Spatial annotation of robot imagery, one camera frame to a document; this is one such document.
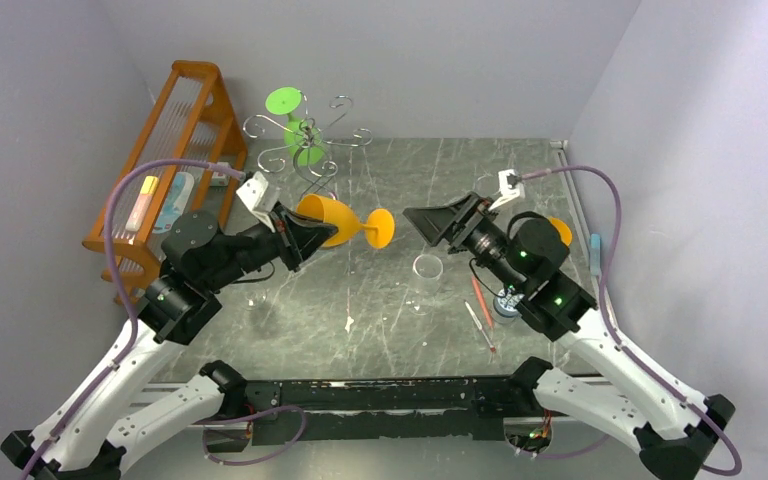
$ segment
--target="green disc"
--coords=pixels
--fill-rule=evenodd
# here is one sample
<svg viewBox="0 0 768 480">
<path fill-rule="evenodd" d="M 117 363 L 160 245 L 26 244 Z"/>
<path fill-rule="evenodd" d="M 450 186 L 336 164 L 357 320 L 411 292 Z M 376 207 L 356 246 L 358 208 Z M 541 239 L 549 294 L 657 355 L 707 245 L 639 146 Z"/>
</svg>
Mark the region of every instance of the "green disc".
<svg viewBox="0 0 768 480">
<path fill-rule="evenodd" d="M 295 87 L 281 87 L 266 97 L 266 110 L 273 115 L 288 115 L 302 103 L 302 92 Z"/>
</svg>

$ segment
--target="glass base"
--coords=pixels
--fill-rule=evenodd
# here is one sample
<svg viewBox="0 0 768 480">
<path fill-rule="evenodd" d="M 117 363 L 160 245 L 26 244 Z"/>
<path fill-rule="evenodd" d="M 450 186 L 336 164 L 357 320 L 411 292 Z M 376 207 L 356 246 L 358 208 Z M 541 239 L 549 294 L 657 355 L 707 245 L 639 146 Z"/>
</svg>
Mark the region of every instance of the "glass base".
<svg viewBox="0 0 768 480">
<path fill-rule="evenodd" d="M 434 310 L 431 299 L 418 293 L 408 293 L 403 308 L 414 315 L 428 315 Z"/>
<path fill-rule="evenodd" d="M 243 308 L 257 310 L 267 304 L 268 292 L 265 289 L 247 291 L 243 296 Z"/>
</svg>

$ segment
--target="white bracket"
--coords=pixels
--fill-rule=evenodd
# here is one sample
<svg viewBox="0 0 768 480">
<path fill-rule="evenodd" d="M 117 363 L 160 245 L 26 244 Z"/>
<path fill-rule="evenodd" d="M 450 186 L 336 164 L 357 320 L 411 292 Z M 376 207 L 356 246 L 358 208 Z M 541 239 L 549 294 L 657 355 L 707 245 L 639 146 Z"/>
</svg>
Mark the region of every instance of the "white bracket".
<svg viewBox="0 0 768 480">
<path fill-rule="evenodd" d="M 213 416 L 222 406 L 225 394 L 208 377 L 196 375 L 178 390 L 120 419 L 107 440 L 114 447 L 125 447 L 119 471 L 124 474 L 134 463 L 181 430 Z"/>
<path fill-rule="evenodd" d="M 499 172 L 499 193 L 501 196 L 490 205 L 490 211 L 499 209 L 502 205 L 510 203 L 518 198 L 525 198 L 525 187 L 522 182 L 517 181 L 514 185 L 511 185 L 509 177 L 519 178 L 519 174 L 516 170 L 510 168 Z"/>
<path fill-rule="evenodd" d="M 600 391 L 557 368 L 537 381 L 534 397 L 541 407 L 563 412 L 616 438 L 633 452 L 640 451 L 634 429 L 646 425 L 646 418 L 628 399 Z"/>
<path fill-rule="evenodd" d="M 272 225 L 269 212 L 278 202 L 280 193 L 281 189 L 270 185 L 266 177 L 260 172 L 256 172 L 252 178 L 246 180 L 237 189 L 237 196 L 243 201 L 243 205 L 272 232 L 275 231 L 275 226 Z"/>
<path fill-rule="evenodd" d="M 631 401 L 662 438 L 685 438 L 685 427 L 699 423 L 696 414 L 616 348 L 598 311 L 588 310 L 578 320 L 578 326 L 578 332 L 567 332 L 556 343 L 593 365 Z M 691 402 L 704 405 L 702 393 L 670 374 L 621 331 L 617 330 L 617 334 L 623 346 L 631 349 L 649 368 L 671 382 Z"/>
<path fill-rule="evenodd" d="M 184 345 L 174 342 L 157 343 L 155 332 L 140 321 L 133 350 L 122 359 L 116 371 L 98 385 L 87 401 L 72 417 L 69 427 L 43 455 L 43 460 L 57 460 L 61 471 L 78 470 L 89 466 L 98 455 L 98 449 L 110 432 L 111 426 L 122 416 L 131 398 L 176 355 L 184 351 Z M 131 336 L 131 325 L 126 322 L 113 346 L 104 355 L 87 378 L 66 402 L 48 419 L 33 430 L 33 448 L 40 447 L 49 432 L 60 421 L 81 392 L 98 374 L 110 365 L 124 348 Z"/>
</svg>

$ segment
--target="yellow marker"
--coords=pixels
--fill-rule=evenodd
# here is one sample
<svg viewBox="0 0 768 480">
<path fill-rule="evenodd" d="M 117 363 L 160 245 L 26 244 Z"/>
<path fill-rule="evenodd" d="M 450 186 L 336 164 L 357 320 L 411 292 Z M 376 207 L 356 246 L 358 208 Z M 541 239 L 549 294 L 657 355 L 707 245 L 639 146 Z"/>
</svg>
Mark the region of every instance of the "yellow marker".
<svg viewBox="0 0 768 480">
<path fill-rule="evenodd" d="M 143 181 L 143 186 L 140 187 L 140 194 L 137 196 L 137 201 L 134 202 L 134 208 L 131 209 L 131 214 L 128 215 L 128 223 L 125 224 L 125 230 L 129 232 L 140 231 L 140 226 L 143 224 L 145 214 L 148 211 L 148 205 L 151 203 L 151 197 L 157 190 L 157 184 L 160 179 L 149 175 Z"/>
</svg>

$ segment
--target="black metal base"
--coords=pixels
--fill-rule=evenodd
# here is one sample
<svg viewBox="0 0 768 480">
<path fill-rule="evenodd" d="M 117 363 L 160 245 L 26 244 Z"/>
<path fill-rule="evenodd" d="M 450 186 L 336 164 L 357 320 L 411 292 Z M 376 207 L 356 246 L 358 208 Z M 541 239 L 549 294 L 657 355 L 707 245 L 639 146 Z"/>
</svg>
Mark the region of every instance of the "black metal base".
<svg viewBox="0 0 768 480">
<path fill-rule="evenodd" d="M 530 393 L 512 388 L 508 380 L 506 376 L 474 376 L 251 381 L 246 397 L 256 410 L 270 408 L 273 400 L 304 408 L 308 426 L 300 438 L 303 441 L 449 435 L 504 441 L 505 417 L 543 415 Z M 292 414 L 256 420 L 253 445 L 283 445 L 298 430 L 299 422 Z"/>
</svg>

